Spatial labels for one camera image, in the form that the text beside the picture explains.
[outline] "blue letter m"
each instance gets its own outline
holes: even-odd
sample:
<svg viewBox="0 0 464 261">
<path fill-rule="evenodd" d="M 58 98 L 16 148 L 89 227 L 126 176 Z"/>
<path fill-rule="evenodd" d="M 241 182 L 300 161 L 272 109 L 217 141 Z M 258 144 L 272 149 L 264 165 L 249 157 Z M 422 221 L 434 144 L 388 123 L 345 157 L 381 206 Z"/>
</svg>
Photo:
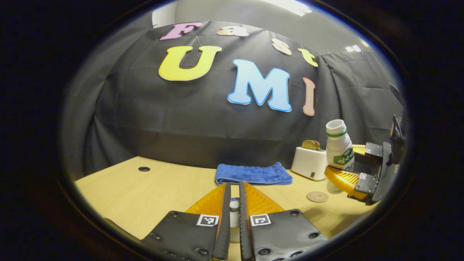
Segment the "blue letter m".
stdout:
<svg viewBox="0 0 464 261">
<path fill-rule="evenodd" d="M 227 96 L 229 102 L 250 104 L 251 97 L 248 96 L 248 85 L 250 85 L 259 106 L 263 105 L 272 90 L 272 98 L 267 103 L 269 107 L 277 111 L 291 111 L 287 90 L 287 79 L 290 77 L 288 72 L 274 68 L 264 79 L 255 63 L 244 59 L 235 59 L 232 62 L 237 66 L 237 78 L 233 93 Z"/>
</svg>

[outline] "yellow letter u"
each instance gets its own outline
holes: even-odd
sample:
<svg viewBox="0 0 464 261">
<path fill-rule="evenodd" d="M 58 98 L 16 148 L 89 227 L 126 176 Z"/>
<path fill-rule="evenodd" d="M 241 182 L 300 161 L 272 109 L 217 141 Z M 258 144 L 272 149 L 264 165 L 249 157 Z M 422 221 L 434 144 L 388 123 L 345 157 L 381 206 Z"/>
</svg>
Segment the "yellow letter u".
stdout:
<svg viewBox="0 0 464 261">
<path fill-rule="evenodd" d="M 202 51 L 200 59 L 195 67 L 182 69 L 179 67 L 184 55 L 192 50 L 191 46 L 176 46 L 167 50 L 168 54 L 161 63 L 159 74 L 162 78 L 169 81 L 189 81 L 200 78 L 205 75 L 213 64 L 214 56 L 217 52 L 222 51 L 217 46 L 202 46 L 198 48 Z"/>
</svg>

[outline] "foam letter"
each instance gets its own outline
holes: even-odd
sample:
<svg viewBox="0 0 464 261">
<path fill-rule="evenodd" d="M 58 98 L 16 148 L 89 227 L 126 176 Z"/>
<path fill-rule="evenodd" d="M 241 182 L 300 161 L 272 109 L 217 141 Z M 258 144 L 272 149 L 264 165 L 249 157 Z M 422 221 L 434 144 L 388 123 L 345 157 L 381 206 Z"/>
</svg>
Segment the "foam letter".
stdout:
<svg viewBox="0 0 464 261">
<path fill-rule="evenodd" d="M 267 103 L 268 106 L 277 111 L 291 111 L 287 89 L 287 79 L 290 77 L 288 72 L 274 68 L 264 79 L 255 63 L 244 59 L 235 59 L 232 62 L 237 66 L 237 78 L 233 93 L 227 96 L 229 102 L 250 104 L 251 97 L 247 94 L 250 85 L 259 106 L 263 105 L 272 90 L 272 98 Z"/>
<path fill-rule="evenodd" d="M 222 50 L 217 46 L 202 46 L 200 59 L 194 68 L 182 69 L 179 67 L 184 55 L 192 50 L 191 46 L 176 46 L 167 50 L 168 54 L 161 63 L 158 73 L 163 79 L 169 81 L 189 81 L 205 75 L 213 64 L 214 56 Z"/>
<path fill-rule="evenodd" d="M 202 26 L 203 23 L 185 23 L 185 24 L 177 24 L 174 25 L 174 28 L 168 32 L 165 36 L 161 37 L 160 40 L 170 40 L 170 39 L 177 39 L 182 36 L 181 33 L 189 33 L 195 27 Z"/>
<path fill-rule="evenodd" d="M 316 85 L 306 77 L 303 77 L 303 82 L 306 85 L 306 103 L 303 107 L 303 113 L 308 116 L 314 116 L 314 89 Z"/>
<path fill-rule="evenodd" d="M 246 28 L 241 26 L 226 26 L 222 27 L 221 30 L 217 32 L 218 35 L 235 35 L 235 36 L 248 36 L 249 33 L 246 32 Z"/>
<path fill-rule="evenodd" d="M 303 58 L 312 66 L 318 67 L 317 62 L 313 61 L 315 58 L 308 50 L 298 48 L 298 50 L 303 54 Z"/>
<path fill-rule="evenodd" d="M 286 55 L 291 55 L 291 51 L 289 49 L 289 45 L 282 42 L 281 40 L 279 39 L 276 39 L 276 38 L 272 38 L 271 39 L 272 41 L 272 46 L 277 50 L 277 51 L 280 51 L 281 53 L 284 53 Z"/>
</svg>

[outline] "round coaster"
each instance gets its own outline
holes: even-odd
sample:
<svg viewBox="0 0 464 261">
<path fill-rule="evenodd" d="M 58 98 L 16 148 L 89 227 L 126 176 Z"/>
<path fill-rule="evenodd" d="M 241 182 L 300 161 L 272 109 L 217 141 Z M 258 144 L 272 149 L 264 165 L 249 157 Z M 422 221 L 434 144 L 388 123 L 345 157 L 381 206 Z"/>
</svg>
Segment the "round coaster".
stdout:
<svg viewBox="0 0 464 261">
<path fill-rule="evenodd" d="M 309 192 L 306 197 L 312 202 L 322 203 L 326 202 L 329 199 L 329 196 L 324 192 L 312 191 Z"/>
</svg>

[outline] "wooden table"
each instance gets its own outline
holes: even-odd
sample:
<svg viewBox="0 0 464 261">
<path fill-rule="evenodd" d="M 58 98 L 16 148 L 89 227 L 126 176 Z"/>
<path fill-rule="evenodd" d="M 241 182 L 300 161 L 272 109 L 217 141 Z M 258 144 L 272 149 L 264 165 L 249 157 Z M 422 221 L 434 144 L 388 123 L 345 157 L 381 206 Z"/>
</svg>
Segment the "wooden table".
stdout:
<svg viewBox="0 0 464 261">
<path fill-rule="evenodd" d="M 149 167 L 150 171 L 139 171 Z M 185 211 L 217 187 L 216 169 L 196 168 L 134 157 L 76 181 L 82 195 L 102 216 L 143 239 L 171 210 Z M 300 209 L 330 238 L 362 215 L 373 210 L 347 194 L 329 194 L 327 179 L 313 181 L 290 170 L 291 185 L 255 186 L 285 210 Z M 315 203 L 306 198 L 311 191 L 328 194 L 329 200 Z M 239 197 L 232 185 L 232 197 Z M 240 244 L 231 243 L 229 260 L 240 260 Z"/>
</svg>

